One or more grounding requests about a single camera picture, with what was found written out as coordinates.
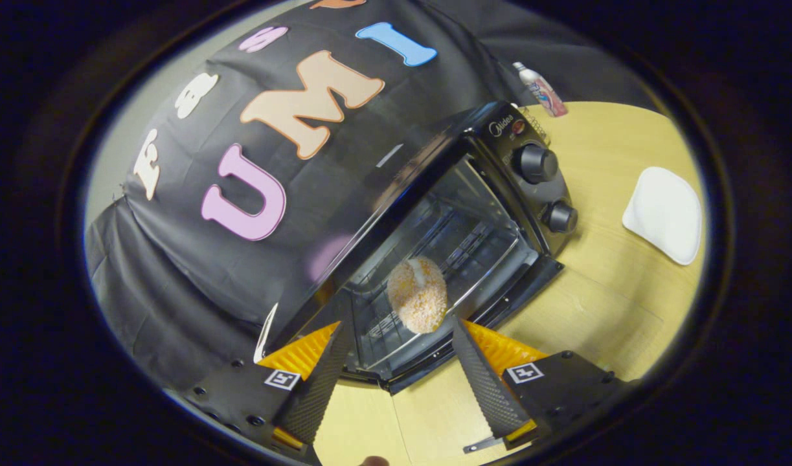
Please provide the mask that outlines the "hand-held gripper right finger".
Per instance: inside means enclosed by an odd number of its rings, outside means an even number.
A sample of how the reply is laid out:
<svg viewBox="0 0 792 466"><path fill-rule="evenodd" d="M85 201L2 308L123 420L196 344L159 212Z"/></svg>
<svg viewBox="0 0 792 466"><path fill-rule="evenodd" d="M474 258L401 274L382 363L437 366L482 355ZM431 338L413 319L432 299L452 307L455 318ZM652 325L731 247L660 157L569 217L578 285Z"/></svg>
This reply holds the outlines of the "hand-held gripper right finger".
<svg viewBox="0 0 792 466"><path fill-rule="evenodd" d="M578 427L640 383L577 352L547 355L463 319L452 345L492 436L507 449Z"/></svg>

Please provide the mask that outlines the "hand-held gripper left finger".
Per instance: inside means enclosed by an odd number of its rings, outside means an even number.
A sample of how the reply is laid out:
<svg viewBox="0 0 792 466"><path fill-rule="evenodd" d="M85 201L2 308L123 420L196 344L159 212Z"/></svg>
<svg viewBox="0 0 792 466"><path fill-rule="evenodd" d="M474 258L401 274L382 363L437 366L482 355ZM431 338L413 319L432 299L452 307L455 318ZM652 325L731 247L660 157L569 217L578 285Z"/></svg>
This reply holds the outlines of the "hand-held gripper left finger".
<svg viewBox="0 0 792 466"><path fill-rule="evenodd" d="M232 361L181 395L260 450L319 465L313 443L351 343L348 322L337 321L257 364Z"/></svg>

